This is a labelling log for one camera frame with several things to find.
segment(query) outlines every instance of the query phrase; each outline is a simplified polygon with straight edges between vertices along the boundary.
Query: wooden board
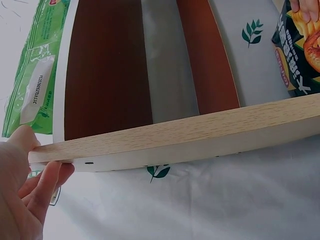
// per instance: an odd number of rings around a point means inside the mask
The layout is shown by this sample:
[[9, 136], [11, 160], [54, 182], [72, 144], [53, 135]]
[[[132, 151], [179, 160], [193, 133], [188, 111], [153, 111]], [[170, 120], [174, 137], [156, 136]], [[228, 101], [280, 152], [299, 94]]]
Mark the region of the wooden board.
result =
[[80, 0], [66, 72], [64, 139], [152, 123], [141, 0]]
[[320, 93], [37, 147], [32, 164], [102, 172], [181, 163], [320, 134]]
[[220, 32], [208, 0], [176, 0], [200, 114], [239, 108]]

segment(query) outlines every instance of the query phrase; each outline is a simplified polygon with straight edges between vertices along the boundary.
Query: fingernail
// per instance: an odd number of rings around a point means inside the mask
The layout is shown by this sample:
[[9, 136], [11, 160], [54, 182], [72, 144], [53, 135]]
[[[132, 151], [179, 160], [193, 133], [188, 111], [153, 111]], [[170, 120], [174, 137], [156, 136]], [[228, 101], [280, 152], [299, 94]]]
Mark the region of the fingernail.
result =
[[313, 11], [311, 11], [311, 12], [310, 12], [310, 16], [311, 16], [311, 19], [312, 19], [312, 21], [313, 21], [314, 23], [318, 22], [318, 20], [319, 20], [319, 15], [318, 15], [318, 14], [316, 14], [316, 13], [313, 12]]
[[299, 11], [299, 4], [297, 2], [292, 2], [291, 3], [291, 9], [294, 13], [298, 12]]
[[305, 21], [306, 23], [310, 22], [310, 20], [311, 20], [310, 14], [309, 14], [309, 13], [306, 13], [306, 12], [303, 12], [303, 13], [302, 13], [302, 19], [303, 19], [303, 21]]

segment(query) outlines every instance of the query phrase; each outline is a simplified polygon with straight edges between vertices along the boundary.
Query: black snack package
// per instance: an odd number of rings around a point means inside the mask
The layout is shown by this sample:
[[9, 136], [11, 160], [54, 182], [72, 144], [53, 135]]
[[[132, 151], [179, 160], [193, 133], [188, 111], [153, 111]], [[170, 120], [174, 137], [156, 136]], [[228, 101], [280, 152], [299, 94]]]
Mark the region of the black snack package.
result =
[[282, 80], [292, 97], [320, 93], [320, 21], [305, 23], [285, 0], [272, 37]]

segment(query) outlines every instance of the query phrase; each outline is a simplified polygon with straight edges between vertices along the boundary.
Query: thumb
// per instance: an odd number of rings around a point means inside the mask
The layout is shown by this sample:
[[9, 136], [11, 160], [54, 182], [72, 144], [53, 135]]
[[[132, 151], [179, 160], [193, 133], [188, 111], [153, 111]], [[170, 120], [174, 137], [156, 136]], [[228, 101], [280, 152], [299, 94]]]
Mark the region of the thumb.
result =
[[22, 125], [15, 130], [7, 142], [15, 145], [26, 154], [40, 145], [34, 131], [27, 125]]
[[31, 127], [19, 127], [7, 142], [0, 144], [0, 181], [8, 189], [18, 189], [29, 173], [28, 153], [38, 144]]

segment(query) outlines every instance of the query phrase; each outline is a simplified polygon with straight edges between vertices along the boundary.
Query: green packaging bag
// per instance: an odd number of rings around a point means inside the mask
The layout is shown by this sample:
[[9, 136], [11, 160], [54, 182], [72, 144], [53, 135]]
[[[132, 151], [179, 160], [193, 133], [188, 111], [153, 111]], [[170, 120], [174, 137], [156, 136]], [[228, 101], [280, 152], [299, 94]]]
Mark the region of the green packaging bag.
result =
[[52, 134], [59, 48], [70, 0], [40, 0], [22, 50], [3, 123], [3, 137], [20, 126]]

